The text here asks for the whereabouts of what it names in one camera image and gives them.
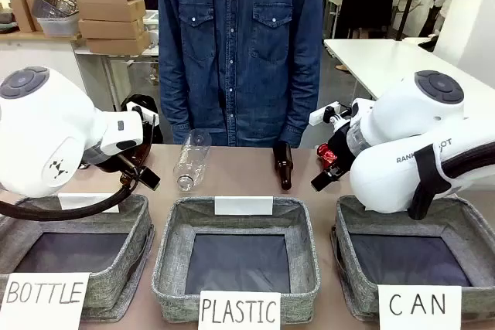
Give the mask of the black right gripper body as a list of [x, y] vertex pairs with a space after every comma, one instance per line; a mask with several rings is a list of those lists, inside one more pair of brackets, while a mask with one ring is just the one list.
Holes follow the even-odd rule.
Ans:
[[336, 156], [332, 167], [337, 168], [339, 171], [349, 171], [356, 158], [347, 144], [349, 128], [349, 125], [343, 125], [334, 132], [327, 142], [329, 150]]

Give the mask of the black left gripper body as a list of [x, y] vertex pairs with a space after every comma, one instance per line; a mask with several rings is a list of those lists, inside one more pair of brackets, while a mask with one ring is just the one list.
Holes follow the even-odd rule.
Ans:
[[150, 123], [143, 124], [143, 140], [141, 144], [141, 149], [148, 151], [154, 140], [155, 125]]

